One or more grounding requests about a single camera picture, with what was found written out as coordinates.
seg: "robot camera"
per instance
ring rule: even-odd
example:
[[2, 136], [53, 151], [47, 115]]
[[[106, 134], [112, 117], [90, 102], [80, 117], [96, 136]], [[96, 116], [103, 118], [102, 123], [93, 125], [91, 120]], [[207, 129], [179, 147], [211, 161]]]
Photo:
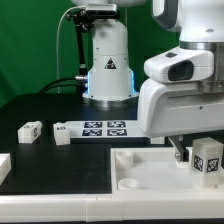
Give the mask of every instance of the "robot camera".
[[117, 5], [115, 4], [88, 4], [86, 14], [91, 17], [113, 17], [117, 14]]

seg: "warning label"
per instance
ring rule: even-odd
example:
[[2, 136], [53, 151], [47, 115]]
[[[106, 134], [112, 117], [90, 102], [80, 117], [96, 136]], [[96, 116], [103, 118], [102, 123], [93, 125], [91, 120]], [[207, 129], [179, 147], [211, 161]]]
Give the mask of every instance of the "warning label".
[[110, 60], [107, 62], [107, 65], [104, 69], [117, 69], [112, 58], [110, 58]]

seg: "black table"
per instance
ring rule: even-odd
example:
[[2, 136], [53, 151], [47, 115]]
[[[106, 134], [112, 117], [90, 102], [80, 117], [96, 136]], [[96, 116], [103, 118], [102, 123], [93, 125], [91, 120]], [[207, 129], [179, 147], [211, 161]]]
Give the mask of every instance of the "black table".
[[[0, 186], [0, 195], [111, 193], [111, 147], [148, 147], [147, 139], [72, 141], [70, 145], [56, 146], [53, 124], [81, 120], [136, 119], [136, 105], [108, 111], [81, 104], [79, 96], [75, 94], [28, 94], [16, 97], [0, 109], [0, 153], [10, 153], [12, 162], [12, 170]], [[33, 144], [18, 144], [17, 130], [28, 121], [42, 122], [41, 137]], [[223, 220], [201, 221], [224, 223]], [[198, 222], [200, 220], [117, 223]]]

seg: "green backdrop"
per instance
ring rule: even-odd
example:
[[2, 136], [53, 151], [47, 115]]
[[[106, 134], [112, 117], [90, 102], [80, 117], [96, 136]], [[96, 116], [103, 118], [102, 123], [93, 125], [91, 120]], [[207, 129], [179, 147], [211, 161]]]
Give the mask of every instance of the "green backdrop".
[[[178, 35], [162, 30], [151, 18], [151, 0], [127, 10], [130, 67], [140, 88], [147, 78], [144, 61], [175, 47]], [[70, 0], [0, 0], [0, 106], [16, 95], [37, 93], [56, 79], [56, 33]], [[125, 10], [121, 10], [125, 21]], [[84, 35], [88, 67], [92, 64], [91, 35]], [[75, 30], [63, 22], [60, 37], [61, 77], [78, 72]]]

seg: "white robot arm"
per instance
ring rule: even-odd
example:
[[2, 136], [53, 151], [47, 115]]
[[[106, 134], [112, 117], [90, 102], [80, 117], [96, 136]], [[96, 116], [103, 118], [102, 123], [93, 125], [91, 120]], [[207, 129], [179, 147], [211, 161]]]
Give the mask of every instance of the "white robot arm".
[[121, 107], [137, 102], [139, 94], [134, 89], [134, 74], [128, 62], [127, 28], [107, 15], [116, 14], [117, 6], [131, 7], [145, 1], [72, 0], [75, 5], [86, 5], [83, 14], [89, 17], [90, 13], [94, 18], [91, 27], [94, 63], [86, 77], [88, 90], [83, 94], [84, 102], [100, 107]]
[[224, 127], [224, 1], [153, 0], [153, 18], [181, 31], [180, 45], [145, 63], [150, 77], [139, 97], [138, 121], [148, 137]]

